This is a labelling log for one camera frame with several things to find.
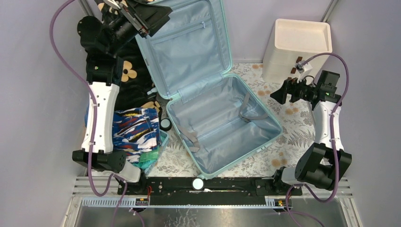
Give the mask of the light blue ribbed suitcase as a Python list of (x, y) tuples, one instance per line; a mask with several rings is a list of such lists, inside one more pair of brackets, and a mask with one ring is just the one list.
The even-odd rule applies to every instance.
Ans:
[(154, 36), (136, 40), (199, 178), (212, 179), (269, 147), (283, 129), (231, 72), (223, 2), (156, 0), (151, 6), (169, 7), (169, 21)]

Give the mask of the teal cloth bottom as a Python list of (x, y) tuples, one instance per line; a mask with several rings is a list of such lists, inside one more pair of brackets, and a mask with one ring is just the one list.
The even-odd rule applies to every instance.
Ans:
[(159, 153), (160, 149), (155, 149), (149, 152), (144, 152), (140, 155), (138, 162), (136, 163), (136, 166), (146, 170), (149, 168), (152, 164), (156, 163), (158, 158), (159, 158)]

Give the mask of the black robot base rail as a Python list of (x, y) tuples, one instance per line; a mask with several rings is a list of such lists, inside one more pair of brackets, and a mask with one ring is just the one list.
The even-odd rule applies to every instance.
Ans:
[(291, 206), (286, 195), (301, 196), (300, 189), (281, 180), (282, 169), (271, 177), (146, 177), (137, 183), (118, 180), (119, 195), (144, 196), (140, 206), (168, 207), (250, 207), (271, 206), (275, 210)]

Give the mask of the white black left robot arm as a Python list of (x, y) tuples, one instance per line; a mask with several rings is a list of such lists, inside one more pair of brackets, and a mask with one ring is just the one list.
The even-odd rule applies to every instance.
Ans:
[(144, 0), (107, 0), (105, 5), (117, 11), (114, 19), (104, 22), (86, 16), (77, 25), (80, 44), (87, 53), (89, 107), (86, 134), (72, 159), (88, 169), (112, 172), (129, 182), (133, 193), (142, 194), (147, 182), (141, 178), (141, 170), (112, 143), (113, 112), (123, 72), (118, 52), (135, 36), (154, 36), (169, 21), (172, 9)]

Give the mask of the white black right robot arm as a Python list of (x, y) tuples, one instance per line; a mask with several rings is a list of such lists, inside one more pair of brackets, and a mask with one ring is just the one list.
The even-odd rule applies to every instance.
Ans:
[(296, 167), (281, 167), (273, 175), (271, 188), (274, 193), (283, 195), (291, 184), (309, 184), (319, 189), (332, 191), (335, 183), (343, 177), (352, 162), (352, 155), (345, 152), (340, 140), (339, 113), (341, 96), (336, 94), (338, 73), (323, 70), (316, 85), (305, 79), (287, 78), (280, 89), (271, 97), (280, 104), (300, 99), (311, 104), (315, 139), (314, 143), (301, 156)]

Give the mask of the dark blue item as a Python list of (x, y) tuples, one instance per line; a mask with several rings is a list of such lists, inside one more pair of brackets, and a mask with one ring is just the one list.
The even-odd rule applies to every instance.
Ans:
[(115, 111), (112, 125), (115, 150), (126, 152), (128, 162), (136, 166), (144, 152), (160, 148), (159, 117), (152, 108), (132, 108)]

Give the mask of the black floral plush blanket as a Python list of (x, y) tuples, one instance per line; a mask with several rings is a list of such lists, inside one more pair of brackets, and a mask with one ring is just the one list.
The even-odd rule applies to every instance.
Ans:
[(129, 35), (129, 40), (118, 50), (117, 56), (123, 59), (123, 69), (114, 109), (125, 111), (137, 107), (152, 108), (161, 115), (162, 107), (157, 101), (156, 94), (147, 94), (155, 85), (135, 36)]

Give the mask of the white three-drawer storage cabinet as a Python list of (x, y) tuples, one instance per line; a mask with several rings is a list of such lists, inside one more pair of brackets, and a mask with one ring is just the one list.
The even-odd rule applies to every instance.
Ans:
[(323, 52), (332, 52), (328, 23), (279, 18), (262, 60), (262, 79), (282, 83), (288, 77), (299, 77), (296, 64)]

